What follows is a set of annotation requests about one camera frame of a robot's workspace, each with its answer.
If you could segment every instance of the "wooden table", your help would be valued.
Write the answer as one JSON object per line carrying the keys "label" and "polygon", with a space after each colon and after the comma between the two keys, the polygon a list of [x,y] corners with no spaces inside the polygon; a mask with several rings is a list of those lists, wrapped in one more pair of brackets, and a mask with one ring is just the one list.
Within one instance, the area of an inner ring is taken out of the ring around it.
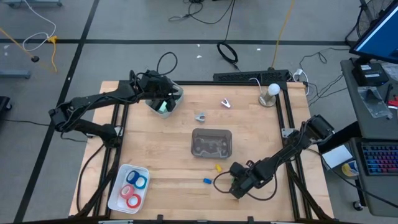
{"label": "wooden table", "polygon": [[[103,82],[101,92],[112,91],[118,82]],[[288,83],[289,96],[295,126],[310,117],[304,87],[301,83]],[[292,204],[285,166],[277,171],[278,189],[275,197],[266,202],[248,196],[240,200],[230,194],[219,193],[212,185],[204,184],[203,178],[214,178],[218,173],[215,165],[228,170],[234,162],[245,164],[272,156],[282,148],[277,111],[275,107],[260,106],[258,86],[183,86],[184,100],[167,119],[156,115],[142,101],[130,105],[121,153],[121,164],[132,164],[149,169],[151,179],[144,206],[137,214],[111,212],[114,219],[154,220],[163,214],[165,220],[234,220],[244,221],[253,216],[255,221],[293,221]],[[231,109],[221,106],[227,98]],[[281,96],[284,120],[285,103]],[[195,114],[205,112],[206,121],[201,124]],[[93,122],[110,123],[113,106],[95,111]],[[227,160],[199,159],[190,152],[192,130],[195,128],[228,129],[233,135],[233,153]],[[82,165],[102,144],[99,138],[89,139]],[[104,150],[88,165],[81,183],[80,202],[91,197],[98,186]],[[325,177],[318,155],[303,151],[303,169],[307,189],[329,216],[333,217]],[[229,189],[231,176],[217,181],[219,188]],[[262,189],[251,190],[260,198],[274,191],[274,180]],[[108,190],[103,194],[100,214],[104,213]],[[70,214],[76,213],[76,193]]]}

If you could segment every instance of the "white paper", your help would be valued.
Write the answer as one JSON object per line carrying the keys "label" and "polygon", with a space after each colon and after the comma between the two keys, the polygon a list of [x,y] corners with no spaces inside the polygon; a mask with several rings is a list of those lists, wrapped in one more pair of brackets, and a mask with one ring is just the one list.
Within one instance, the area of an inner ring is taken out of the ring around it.
{"label": "white paper", "polygon": [[349,153],[348,149],[344,145],[336,147],[329,152],[324,153],[322,156],[330,168],[334,168],[353,158],[351,153]]}

